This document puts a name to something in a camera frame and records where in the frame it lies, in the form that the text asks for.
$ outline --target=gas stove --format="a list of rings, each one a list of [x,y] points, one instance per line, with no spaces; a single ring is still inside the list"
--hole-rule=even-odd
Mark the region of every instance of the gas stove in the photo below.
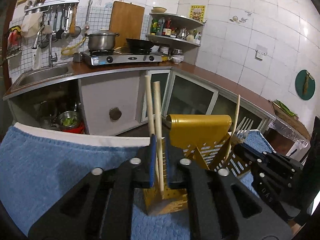
[[[102,65],[113,65],[121,63],[139,63],[139,62],[161,62],[159,55],[119,53],[116,51],[96,51],[83,53],[84,62],[90,67],[99,67]]]

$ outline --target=round cutting board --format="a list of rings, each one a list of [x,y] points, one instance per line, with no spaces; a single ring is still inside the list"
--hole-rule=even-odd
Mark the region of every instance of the round cutting board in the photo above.
[[[309,100],[310,98],[312,98],[315,93],[315,89],[316,89],[315,80],[314,79],[312,80],[309,76],[308,89],[307,89],[306,93],[303,93],[305,82],[306,82],[306,76],[307,76],[307,70],[305,70],[305,69],[301,70],[298,73],[298,75],[296,77],[296,81],[295,81],[296,92],[302,100]]]

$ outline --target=stainless steel sink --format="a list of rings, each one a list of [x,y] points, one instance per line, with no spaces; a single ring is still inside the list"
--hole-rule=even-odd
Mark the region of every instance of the stainless steel sink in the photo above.
[[[44,82],[51,79],[61,78],[73,73],[70,63],[54,65],[52,68],[42,68],[23,73],[15,82],[14,89],[21,88],[30,84]]]

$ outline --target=white round rivet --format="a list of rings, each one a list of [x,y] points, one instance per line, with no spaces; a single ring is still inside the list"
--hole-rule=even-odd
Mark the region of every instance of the white round rivet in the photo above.
[[[94,169],[91,171],[91,173],[92,173],[93,175],[101,175],[101,174],[103,173],[103,169],[101,169],[101,168],[94,168]]]
[[[191,163],[191,160],[187,159],[187,158],[183,158],[180,160],[180,164],[182,165],[189,165]]]
[[[220,170],[218,170],[218,174],[220,176],[228,176],[229,175],[229,171],[227,169],[220,169]]]
[[[130,163],[134,165],[138,165],[141,163],[141,160],[139,158],[132,158],[130,159]]]

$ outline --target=pot lid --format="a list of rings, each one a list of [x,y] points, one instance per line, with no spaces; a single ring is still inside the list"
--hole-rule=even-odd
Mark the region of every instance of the pot lid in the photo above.
[[[106,28],[102,27],[100,30],[90,34],[89,36],[119,36],[119,33],[113,33],[107,30]]]

